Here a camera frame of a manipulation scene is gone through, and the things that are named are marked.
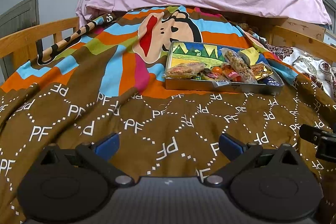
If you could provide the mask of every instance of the gray door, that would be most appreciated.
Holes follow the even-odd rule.
[[[0,38],[39,24],[38,0],[23,0],[0,15]],[[36,42],[38,53],[43,51],[42,41]],[[0,84],[14,72],[12,54],[0,58]]]

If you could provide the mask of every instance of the black circular pad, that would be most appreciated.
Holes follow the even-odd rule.
[[[101,175],[88,169],[44,165],[27,173],[17,192],[26,217],[66,223],[100,209],[108,196],[108,185]]]
[[[294,221],[310,215],[321,200],[313,176],[291,170],[256,168],[238,175],[230,191],[237,204],[258,218]]]

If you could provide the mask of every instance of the snack package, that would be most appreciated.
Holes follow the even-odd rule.
[[[240,50],[238,55],[245,61],[245,63],[251,67],[256,64],[259,59],[259,53],[254,47],[247,48],[245,50]]]
[[[197,63],[181,63],[166,70],[163,77],[188,79],[197,75],[199,72],[205,69],[205,64],[201,62]]]
[[[253,71],[254,77],[257,81],[262,80],[273,74],[272,71],[268,70],[264,63],[258,63],[251,66],[251,70]]]
[[[228,65],[226,63],[222,64],[222,74],[225,75],[226,78],[231,80],[232,82],[241,82],[242,77],[234,71],[234,69],[231,67],[231,65]]]
[[[211,78],[214,79],[215,81],[226,81],[227,79],[222,76],[221,74],[217,73],[217,72],[212,72],[211,70],[209,70],[208,68],[204,69],[202,71],[202,73],[205,75],[205,77],[207,78]]]
[[[202,79],[202,74],[198,73],[193,77],[194,80],[201,80]]]
[[[265,79],[261,80],[261,82],[266,84],[266,85],[280,86],[280,84],[271,77],[266,77]]]
[[[241,80],[244,83],[257,84],[252,70],[236,52],[228,48],[221,48],[221,52],[235,72],[241,76]]]

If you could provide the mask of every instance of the snack tray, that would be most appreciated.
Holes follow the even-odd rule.
[[[187,42],[187,41],[186,42],[179,41],[179,42],[213,45],[218,46],[220,48],[226,47],[235,52],[238,52],[239,50],[244,50],[243,48],[229,47],[210,43]],[[171,66],[173,45],[174,43],[172,43],[169,48],[166,68],[170,68]],[[167,90],[198,90],[198,91],[204,90],[214,92],[244,92],[244,93],[261,93],[261,94],[278,95],[280,94],[282,88],[284,87],[284,82],[272,67],[269,66],[269,68],[273,71],[273,74],[270,77],[273,78],[275,81],[277,81],[280,84],[280,86],[231,82],[229,85],[215,87],[213,82],[209,80],[176,79],[169,77],[165,78],[165,85]]]

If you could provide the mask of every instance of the brown blanket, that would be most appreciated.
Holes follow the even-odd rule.
[[[278,96],[165,90],[160,74],[171,39],[252,45],[222,16],[197,8],[134,11],[104,30],[100,24],[111,20],[104,15],[89,23],[2,86],[1,224],[24,221],[16,189],[44,146],[74,148],[112,132],[119,134],[120,149],[110,162],[135,180],[204,179],[228,163],[218,147],[222,133],[264,148],[290,143],[322,183],[320,219],[332,220],[336,165],[317,160],[314,145],[298,135],[303,123],[330,131],[336,122],[336,103],[322,90],[302,74]]]

